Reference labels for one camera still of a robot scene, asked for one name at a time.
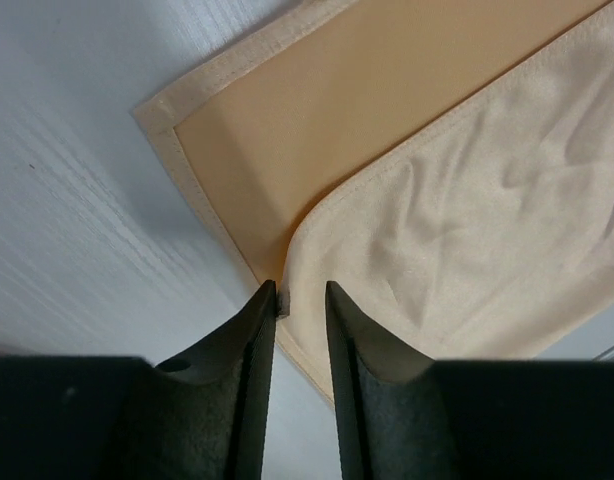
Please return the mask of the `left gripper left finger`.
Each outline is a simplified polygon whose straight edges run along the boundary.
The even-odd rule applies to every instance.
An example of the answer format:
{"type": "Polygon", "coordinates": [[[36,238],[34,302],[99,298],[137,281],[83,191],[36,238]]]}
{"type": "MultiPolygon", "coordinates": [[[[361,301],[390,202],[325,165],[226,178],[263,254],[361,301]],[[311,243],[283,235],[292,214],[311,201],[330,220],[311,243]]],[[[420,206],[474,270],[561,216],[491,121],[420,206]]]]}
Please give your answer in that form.
{"type": "Polygon", "coordinates": [[[0,356],[0,479],[257,479],[276,327],[264,282],[158,365],[0,356]]]}

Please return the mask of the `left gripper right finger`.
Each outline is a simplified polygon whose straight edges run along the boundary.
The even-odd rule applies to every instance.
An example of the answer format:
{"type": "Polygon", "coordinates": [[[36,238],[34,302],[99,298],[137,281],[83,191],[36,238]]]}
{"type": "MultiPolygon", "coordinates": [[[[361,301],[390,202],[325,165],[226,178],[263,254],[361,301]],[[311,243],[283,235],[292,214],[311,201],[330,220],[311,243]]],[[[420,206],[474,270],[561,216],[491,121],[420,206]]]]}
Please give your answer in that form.
{"type": "Polygon", "coordinates": [[[614,361],[435,360],[336,282],[325,311],[346,479],[614,479],[614,361]]]}

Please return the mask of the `orange cloth napkin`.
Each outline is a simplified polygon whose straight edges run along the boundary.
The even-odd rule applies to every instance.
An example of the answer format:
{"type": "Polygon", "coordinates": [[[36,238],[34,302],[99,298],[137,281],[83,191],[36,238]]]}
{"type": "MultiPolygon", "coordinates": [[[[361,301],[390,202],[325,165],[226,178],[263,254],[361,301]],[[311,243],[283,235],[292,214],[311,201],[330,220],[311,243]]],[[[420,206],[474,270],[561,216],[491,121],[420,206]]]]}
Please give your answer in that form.
{"type": "Polygon", "coordinates": [[[330,281],[434,359],[614,304],[614,1],[303,1],[135,118],[326,398],[330,281]]]}

